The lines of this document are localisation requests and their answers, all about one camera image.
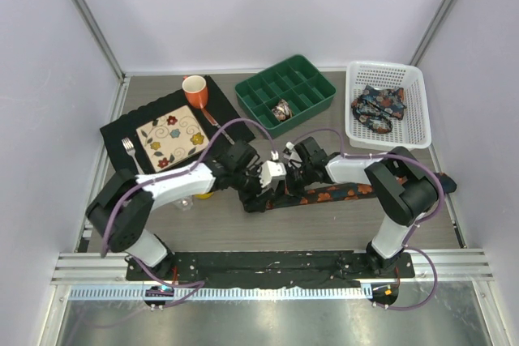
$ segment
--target small object in tray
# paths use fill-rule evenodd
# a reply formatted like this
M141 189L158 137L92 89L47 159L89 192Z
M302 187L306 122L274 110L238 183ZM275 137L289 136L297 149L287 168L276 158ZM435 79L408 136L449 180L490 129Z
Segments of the small object in tray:
M404 118L404 88L366 89L351 104L354 117L365 127L378 134L392 131L391 118L401 121Z
M139 127L137 135L157 173L200 153L209 144L187 105Z
M272 109L272 113L279 122L286 121L294 115L285 99L279 100L279 103L277 103L276 107Z

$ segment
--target coffee mug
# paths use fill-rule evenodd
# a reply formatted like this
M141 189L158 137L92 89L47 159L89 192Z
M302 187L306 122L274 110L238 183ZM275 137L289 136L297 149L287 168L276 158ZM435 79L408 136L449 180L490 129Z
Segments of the coffee mug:
M196 109L208 105L208 84L202 76L188 76L182 82L182 89L189 104Z

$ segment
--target table surface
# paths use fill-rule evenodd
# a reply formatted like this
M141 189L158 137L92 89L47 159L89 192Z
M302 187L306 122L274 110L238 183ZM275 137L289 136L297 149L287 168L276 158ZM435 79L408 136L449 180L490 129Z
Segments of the table surface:
M328 72L324 75L337 88L331 107L274 139L278 150L283 150L287 141L304 132L332 127L344 135L346 152L376 152L351 147L345 135L345 72ZM247 117L238 105L234 86L251 75L212 77L238 113ZM123 112L127 113L167 95L179 89L181 84L182 76L132 77ZM257 138L251 145L263 158L268 158L268 141L256 129L252 131ZM334 133L322 131L313 136L326 152L339 151L340 142ZM413 154L430 169L434 169L427 149L415 150ZM107 177L113 173L110 168ZM157 234L173 251L349 250L364 249L376 235L384 217L377 199L313 204L254 214L243 211L238 193L234 190L219 191L209 199L194 199L194 202L190 211L179 211L172 204L155 210L150 215L147 229ZM459 248L447 208L444 207L436 218L418 229L410 244L423 249ZM88 251L98 252L100 248L101 239L94 231Z

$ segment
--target patterned cloth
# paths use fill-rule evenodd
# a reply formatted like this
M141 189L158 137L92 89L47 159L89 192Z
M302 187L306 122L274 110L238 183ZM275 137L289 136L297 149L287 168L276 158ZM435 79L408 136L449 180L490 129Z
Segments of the patterned cloth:
M404 118L404 88L374 89L367 85L352 104L354 117L365 127L379 134L392 131L391 117Z
M451 194L457 188L456 182L445 173L435 173L440 180L445 194ZM405 177L399 177L398 181L403 184ZM277 197L274 201L267 203L267 209L284 208L293 206L304 206L307 204L339 202L344 200L371 199L375 198L376 193L372 186L347 182L346 184L336 184L335 186L325 186L315 190L307 190L304 196L292 196L284 194Z

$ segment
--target square plate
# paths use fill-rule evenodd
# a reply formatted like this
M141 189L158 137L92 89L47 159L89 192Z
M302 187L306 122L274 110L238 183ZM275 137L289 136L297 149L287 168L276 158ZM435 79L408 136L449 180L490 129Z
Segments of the square plate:
M187 105L139 127L137 135L156 173L200 153L209 144Z

